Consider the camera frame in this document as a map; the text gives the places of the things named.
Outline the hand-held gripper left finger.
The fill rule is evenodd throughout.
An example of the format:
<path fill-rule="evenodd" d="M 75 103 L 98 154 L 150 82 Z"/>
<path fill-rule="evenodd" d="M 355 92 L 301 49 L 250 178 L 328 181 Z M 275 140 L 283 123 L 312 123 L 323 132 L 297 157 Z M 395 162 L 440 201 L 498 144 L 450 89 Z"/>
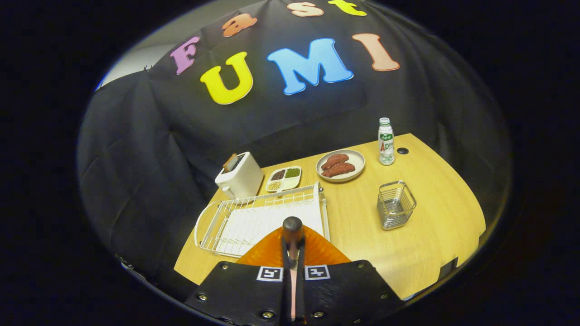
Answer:
<path fill-rule="evenodd" d="M 283 262 L 285 249 L 277 228 L 241 262 L 218 262 L 186 305 L 235 326 L 290 326 L 291 272 Z"/>

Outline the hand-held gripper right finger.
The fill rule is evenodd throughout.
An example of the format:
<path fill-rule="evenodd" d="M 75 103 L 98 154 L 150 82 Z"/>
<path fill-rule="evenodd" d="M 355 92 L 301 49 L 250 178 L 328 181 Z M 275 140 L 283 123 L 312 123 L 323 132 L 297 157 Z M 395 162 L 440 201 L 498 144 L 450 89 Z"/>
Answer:
<path fill-rule="evenodd" d="M 401 310 L 404 302 L 368 260 L 350 260 L 307 226 L 299 239 L 295 323 L 368 326 Z"/>

